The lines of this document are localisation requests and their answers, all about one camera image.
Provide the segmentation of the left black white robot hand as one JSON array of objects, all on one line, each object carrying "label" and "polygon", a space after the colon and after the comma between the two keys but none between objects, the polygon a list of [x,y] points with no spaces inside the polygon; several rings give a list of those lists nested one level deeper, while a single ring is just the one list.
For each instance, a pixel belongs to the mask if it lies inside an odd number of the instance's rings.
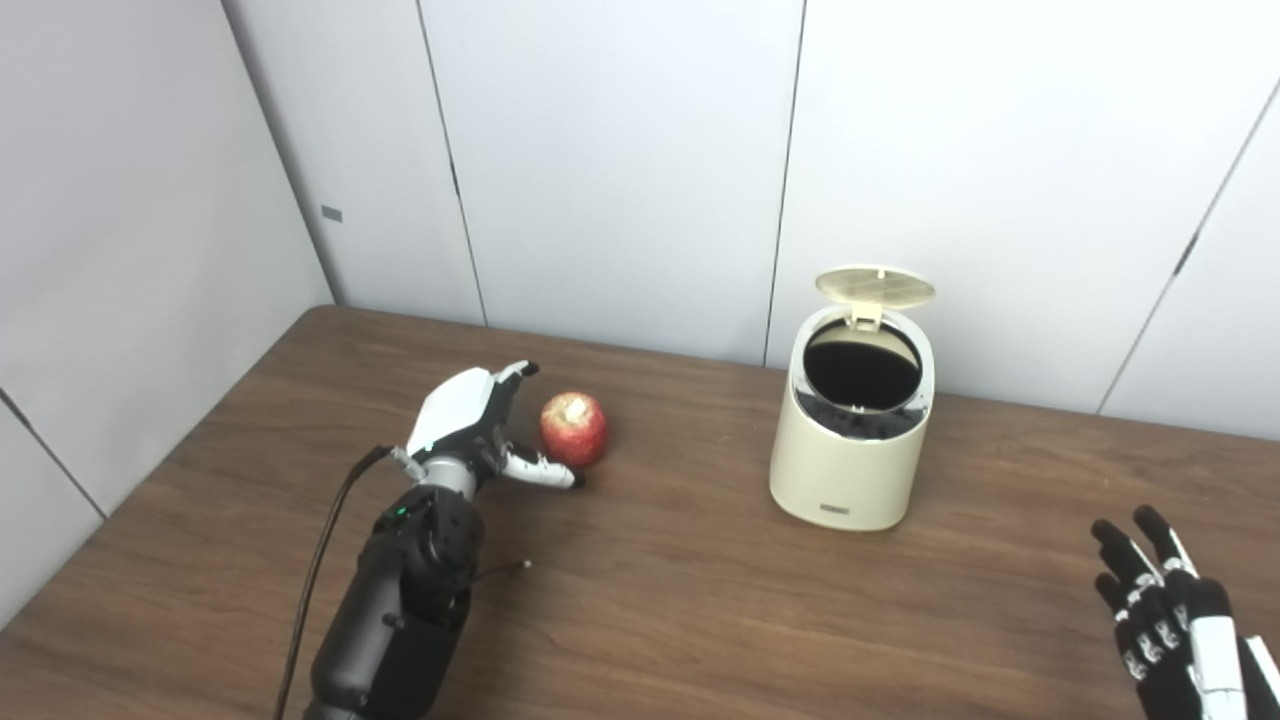
[{"label": "left black white robot hand", "polygon": [[507,437],[520,386],[539,370],[521,360],[499,372],[475,366],[453,375],[428,395],[406,446],[390,455],[415,486],[440,487],[468,502],[497,477],[556,489],[584,487],[584,474]]}]

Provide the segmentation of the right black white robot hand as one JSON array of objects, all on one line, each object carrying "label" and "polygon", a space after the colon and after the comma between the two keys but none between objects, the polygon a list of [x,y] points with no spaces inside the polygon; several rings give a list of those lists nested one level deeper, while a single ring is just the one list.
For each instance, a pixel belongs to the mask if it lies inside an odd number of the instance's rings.
[{"label": "right black white robot hand", "polygon": [[1155,507],[1133,520],[1153,556],[1107,519],[1091,534],[1106,566],[1094,588],[1144,717],[1276,719],[1277,664],[1265,639],[1239,632],[1225,585],[1199,571]]}]

